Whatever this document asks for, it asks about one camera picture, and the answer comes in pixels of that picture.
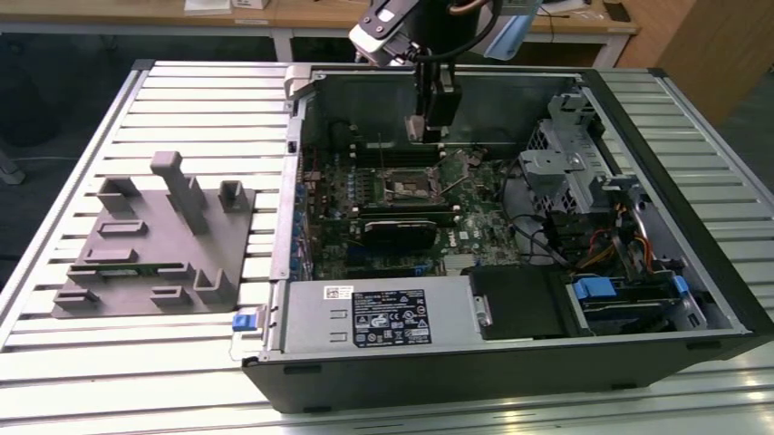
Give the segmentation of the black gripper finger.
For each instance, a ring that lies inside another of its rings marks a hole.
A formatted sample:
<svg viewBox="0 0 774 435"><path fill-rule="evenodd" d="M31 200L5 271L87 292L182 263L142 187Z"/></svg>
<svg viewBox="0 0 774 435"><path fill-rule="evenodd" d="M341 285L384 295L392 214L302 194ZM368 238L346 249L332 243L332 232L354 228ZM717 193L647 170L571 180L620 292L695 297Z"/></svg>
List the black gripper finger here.
<svg viewBox="0 0 774 435"><path fill-rule="evenodd" d="M441 139L442 128L453 122L460 99L454 64L425 64L421 78L422 143L434 143Z"/></svg>
<svg viewBox="0 0 774 435"><path fill-rule="evenodd" d="M425 105L425 81L426 81L426 66L424 63L413 64L413 82L414 82L414 94L416 94L416 104L413 114L416 116L424 116L424 105Z"/></svg>

